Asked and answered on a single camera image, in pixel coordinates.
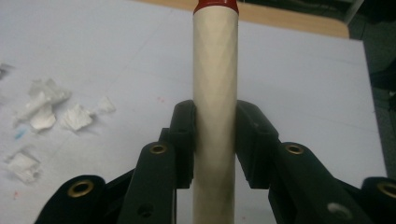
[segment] red cap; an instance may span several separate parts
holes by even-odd
[[[234,10],[236,13],[239,14],[236,0],[199,0],[199,3],[194,10],[194,14],[203,7],[213,7],[213,6],[229,7],[230,9]]]

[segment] hole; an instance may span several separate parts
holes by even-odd
[[[304,153],[304,150],[301,147],[297,146],[286,146],[286,150],[289,153],[295,154],[295,155],[300,155]]]
[[[167,148],[165,146],[157,145],[157,146],[153,146],[149,151],[153,154],[161,154],[164,153],[166,149]]]
[[[74,188],[75,192],[83,192],[84,190],[88,189],[88,184],[81,184]]]
[[[91,180],[80,180],[74,183],[69,190],[67,191],[67,195],[72,198],[82,197],[93,190],[93,183]]]
[[[151,217],[154,213],[154,206],[151,203],[143,203],[137,209],[137,214],[143,218]]]
[[[396,185],[389,182],[380,182],[376,186],[384,194],[396,199]]]
[[[353,218],[349,209],[339,203],[328,203],[327,209],[338,219],[351,220]]]

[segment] blue mark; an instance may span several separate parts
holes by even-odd
[[[18,140],[20,138],[22,138],[26,133],[26,129],[21,129],[17,132],[17,134],[15,134],[14,138],[15,140]]]

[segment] paper scrap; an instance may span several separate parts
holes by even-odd
[[[29,90],[30,102],[24,109],[17,112],[16,121],[30,119],[35,113],[47,105],[56,105],[67,100],[71,92],[56,85],[52,79],[35,80]]]
[[[23,183],[32,183],[37,179],[40,162],[23,152],[17,153],[9,162],[7,168]]]
[[[52,127],[55,121],[56,118],[52,113],[52,105],[44,105],[32,116],[30,125],[32,125],[36,131],[40,131]]]
[[[98,113],[110,114],[116,111],[116,107],[111,103],[108,97],[103,97],[98,102]]]
[[[77,131],[92,123],[94,114],[82,107],[82,105],[75,104],[72,108],[68,109],[64,114],[61,125],[66,129]]]

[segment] cardboard tube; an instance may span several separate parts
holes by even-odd
[[[193,223],[233,223],[238,13],[199,6],[193,18]]]

